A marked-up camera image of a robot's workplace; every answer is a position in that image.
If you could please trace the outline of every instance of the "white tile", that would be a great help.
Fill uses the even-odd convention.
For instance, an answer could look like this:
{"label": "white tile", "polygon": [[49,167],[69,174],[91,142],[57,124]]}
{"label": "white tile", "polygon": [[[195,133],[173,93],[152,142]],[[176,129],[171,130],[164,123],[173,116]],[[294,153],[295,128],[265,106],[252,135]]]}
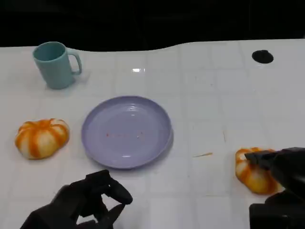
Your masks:
{"label": "white tile", "polygon": [[254,96],[250,95],[223,95],[222,106],[224,116],[234,120],[257,120],[258,106]]}
{"label": "white tile", "polygon": [[152,193],[185,193],[189,190],[187,164],[183,158],[167,157],[150,174]]}
{"label": "white tile", "polygon": [[187,198],[151,199],[151,228],[192,229],[193,218],[190,203]]}
{"label": "white tile", "polygon": [[197,214],[200,228],[245,228],[243,215],[236,216],[234,211],[245,212],[244,209],[234,209],[234,200],[227,197],[200,198],[197,200]]}
{"label": "white tile", "polygon": [[37,119],[59,118],[70,125],[80,118],[86,117],[89,112],[107,97],[63,97],[45,98],[41,101],[41,107]]}
{"label": "white tile", "polygon": [[84,146],[81,142],[81,128],[85,117],[81,117],[75,122],[71,122],[70,139],[65,146],[69,152],[70,158],[87,158]]}
{"label": "white tile", "polygon": [[267,120],[302,120],[305,115],[302,96],[292,94],[258,97],[261,112]]}
{"label": "white tile", "polygon": [[282,149],[288,147],[305,147],[303,136],[305,125],[302,122],[269,122],[267,125],[272,147]]}
{"label": "white tile", "polygon": [[193,183],[200,196],[227,196],[234,177],[234,164],[227,155],[209,155],[192,158]]}
{"label": "white tile", "polygon": [[206,153],[223,155],[224,132],[217,122],[190,122],[188,127],[189,149],[192,156]]}
{"label": "white tile", "polygon": [[145,52],[118,52],[118,69],[145,69]]}
{"label": "white tile", "polygon": [[180,47],[181,62],[184,69],[212,68],[209,45],[189,43]]}
{"label": "white tile", "polygon": [[54,195],[61,164],[53,156],[41,161],[22,161],[13,186],[13,197],[48,198]]}
{"label": "white tile", "polygon": [[245,70],[220,70],[216,75],[220,92],[249,94],[254,92]]}
{"label": "white tile", "polygon": [[251,69],[253,88],[264,94],[302,92],[305,79],[303,71],[294,68]]}
{"label": "white tile", "polygon": [[0,99],[1,117],[6,131],[14,130],[26,121],[36,118],[40,100],[28,96],[10,96]]}
{"label": "white tile", "polygon": [[177,95],[180,90],[180,76],[178,71],[145,71],[146,90],[151,94]]}
{"label": "white tile", "polygon": [[179,96],[159,96],[151,95],[150,99],[155,101],[167,112],[171,119],[178,119],[182,117],[182,105]]}
{"label": "white tile", "polygon": [[212,60],[215,68],[242,68],[238,42],[217,42],[212,44]]}
{"label": "white tile", "polygon": [[6,199],[8,197],[9,191],[15,182],[19,166],[19,161],[12,161],[5,158],[2,158],[0,161],[0,199]]}
{"label": "white tile", "polygon": [[10,96],[41,96],[45,82],[35,65],[31,52],[5,55],[1,62],[0,94]]}
{"label": "white tile", "polygon": [[226,127],[226,140],[233,151],[242,147],[268,146],[259,122],[229,122]]}
{"label": "white tile", "polygon": [[183,74],[183,91],[188,93],[214,92],[214,72],[211,70],[186,71]]}
{"label": "white tile", "polygon": [[132,70],[117,72],[115,82],[115,93],[117,95],[139,95],[145,96],[145,72],[139,69],[139,72]]}
{"label": "white tile", "polygon": [[187,133],[184,131],[184,122],[182,119],[172,120],[173,126],[173,146],[170,151],[170,156],[173,157],[187,157]]}
{"label": "white tile", "polygon": [[[304,68],[304,40],[260,40],[240,41],[248,68]],[[252,53],[257,50],[268,50],[274,57],[272,63],[261,64],[252,59]]]}
{"label": "white tile", "polygon": [[175,46],[148,51],[147,58],[149,70],[178,68],[178,51]]}
{"label": "white tile", "polygon": [[104,168],[101,165],[89,158],[70,159],[65,163],[59,186],[85,179],[87,174],[95,173],[102,169]]}
{"label": "white tile", "polygon": [[147,200],[134,198],[132,204],[125,207],[113,227],[116,229],[149,229],[149,212],[149,202]]}
{"label": "white tile", "polygon": [[85,69],[112,70],[115,68],[115,52],[81,52]]}
{"label": "white tile", "polygon": [[45,87],[44,96],[64,98],[73,96],[107,96],[114,93],[114,74],[111,70],[84,70],[81,76],[67,88],[53,90]]}
{"label": "white tile", "polygon": [[214,95],[188,96],[186,113],[189,119],[219,119],[217,97]]}
{"label": "white tile", "polygon": [[49,204],[49,202],[49,200],[33,199],[31,201],[11,202],[1,228],[20,228],[32,211]]}
{"label": "white tile", "polygon": [[146,191],[148,173],[145,168],[141,172],[110,169],[110,175],[113,179],[119,181],[130,192],[132,197],[139,197]]}

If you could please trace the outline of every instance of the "black knob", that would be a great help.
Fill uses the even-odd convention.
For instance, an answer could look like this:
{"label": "black knob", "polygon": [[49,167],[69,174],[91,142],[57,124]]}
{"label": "black knob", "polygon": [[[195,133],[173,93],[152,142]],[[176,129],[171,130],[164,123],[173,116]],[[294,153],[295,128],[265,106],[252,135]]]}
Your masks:
{"label": "black knob", "polygon": [[273,61],[273,55],[267,50],[257,50],[252,53],[252,58],[259,63],[271,63]]}

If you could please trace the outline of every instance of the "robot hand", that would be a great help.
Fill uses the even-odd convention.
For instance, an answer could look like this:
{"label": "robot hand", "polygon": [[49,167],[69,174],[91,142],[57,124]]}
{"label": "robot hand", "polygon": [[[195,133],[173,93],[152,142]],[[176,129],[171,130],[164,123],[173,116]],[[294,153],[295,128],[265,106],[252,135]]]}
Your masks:
{"label": "robot hand", "polygon": [[[121,204],[108,211],[102,194]],[[103,170],[63,186],[50,204],[29,215],[21,229],[112,229],[125,205],[131,202],[130,193],[110,177],[108,170]],[[94,215],[97,222],[90,220],[76,224],[79,216],[89,215]]]}
{"label": "robot hand", "polygon": [[305,148],[245,154],[260,168],[269,170],[286,190],[269,197],[264,204],[249,207],[251,229],[305,228]]}

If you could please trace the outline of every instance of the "plate rim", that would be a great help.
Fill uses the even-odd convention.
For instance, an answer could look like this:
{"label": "plate rim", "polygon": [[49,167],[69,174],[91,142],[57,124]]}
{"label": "plate rim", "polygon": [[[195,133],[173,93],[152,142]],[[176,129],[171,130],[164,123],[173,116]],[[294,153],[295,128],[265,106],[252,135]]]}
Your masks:
{"label": "plate rim", "polygon": [[[168,120],[168,124],[169,124],[169,129],[170,129],[170,133],[168,135],[168,138],[167,138],[167,141],[164,145],[164,147],[162,148],[162,150],[160,150],[157,154],[155,154],[155,156],[153,156],[152,158],[149,158],[147,160],[145,160],[144,162],[142,163],[139,163],[138,165],[135,165],[135,166],[125,166],[125,167],[120,167],[120,166],[114,166],[114,165],[107,165],[105,163],[101,163],[99,160],[97,160],[96,158],[93,157],[92,154],[89,153],[89,150],[88,150],[88,147],[87,145],[85,144],[85,130],[84,130],[84,127],[85,127],[85,124],[88,122],[87,120],[89,119],[89,116],[91,116],[92,113],[94,113],[94,111],[96,111],[100,106],[106,104],[106,103],[109,103],[110,101],[113,101],[113,100],[118,100],[118,99],[141,99],[141,100],[148,100],[149,102],[151,103],[154,103],[156,104],[160,110],[165,114],[165,117],[166,119]],[[166,152],[167,150],[169,150],[169,147],[171,145],[171,142],[173,141],[173,126],[172,126],[172,122],[171,122],[171,119],[168,115],[168,113],[166,112],[166,110],[161,106],[159,105],[157,102],[155,102],[154,100],[152,99],[148,99],[148,98],[145,98],[145,97],[142,97],[142,96],[137,96],[137,95],[123,95],[123,96],[117,96],[117,97],[113,97],[113,98],[110,98],[110,99],[107,99],[105,101],[102,101],[100,102],[98,105],[96,105],[91,111],[89,111],[89,113],[87,114],[82,126],[81,126],[81,142],[82,142],[82,145],[85,149],[85,154],[91,158],[92,160],[94,160],[95,162],[99,163],[100,165],[102,166],[105,166],[105,167],[109,167],[109,168],[115,168],[115,169],[132,169],[132,168],[138,168],[138,167],[142,167],[144,165],[147,165],[149,163],[151,163],[152,161],[154,161],[155,159],[157,159],[160,155],[162,155],[164,152]]]}

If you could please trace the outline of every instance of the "mug handle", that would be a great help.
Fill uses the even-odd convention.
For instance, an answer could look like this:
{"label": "mug handle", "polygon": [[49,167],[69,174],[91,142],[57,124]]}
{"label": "mug handle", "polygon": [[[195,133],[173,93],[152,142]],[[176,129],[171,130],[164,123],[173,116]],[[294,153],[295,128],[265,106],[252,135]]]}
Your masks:
{"label": "mug handle", "polygon": [[79,56],[76,52],[74,52],[74,51],[68,51],[68,55],[75,56],[76,61],[77,61],[77,64],[78,64],[78,68],[79,68],[79,70],[76,71],[76,72],[73,72],[73,71],[72,71],[72,74],[73,74],[73,75],[80,75],[80,74],[82,73],[82,66],[81,66],[81,59],[80,59],[80,56]]}

